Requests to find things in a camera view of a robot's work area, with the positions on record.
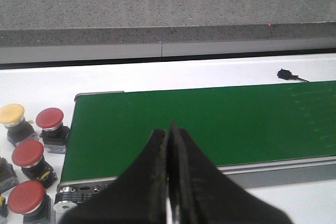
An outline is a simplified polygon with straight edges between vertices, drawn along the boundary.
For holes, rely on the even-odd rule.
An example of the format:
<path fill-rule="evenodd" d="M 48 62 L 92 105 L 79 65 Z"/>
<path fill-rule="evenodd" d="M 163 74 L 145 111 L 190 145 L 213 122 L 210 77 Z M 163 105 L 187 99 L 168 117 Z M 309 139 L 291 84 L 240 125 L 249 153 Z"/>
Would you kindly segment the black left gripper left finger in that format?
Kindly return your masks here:
<path fill-rule="evenodd" d="M 153 130 L 133 163 L 60 223 L 166 223 L 167 141 L 166 130 Z"/>

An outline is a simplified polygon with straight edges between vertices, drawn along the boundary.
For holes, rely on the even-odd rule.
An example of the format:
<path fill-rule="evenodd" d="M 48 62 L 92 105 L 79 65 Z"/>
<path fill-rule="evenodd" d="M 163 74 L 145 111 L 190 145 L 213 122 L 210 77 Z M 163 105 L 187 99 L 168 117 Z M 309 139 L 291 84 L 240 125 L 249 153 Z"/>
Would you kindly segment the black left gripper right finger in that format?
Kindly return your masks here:
<path fill-rule="evenodd" d="M 179 223 L 291 223 L 282 210 L 234 183 L 208 159 L 185 128 L 171 124 L 169 190 Z"/>

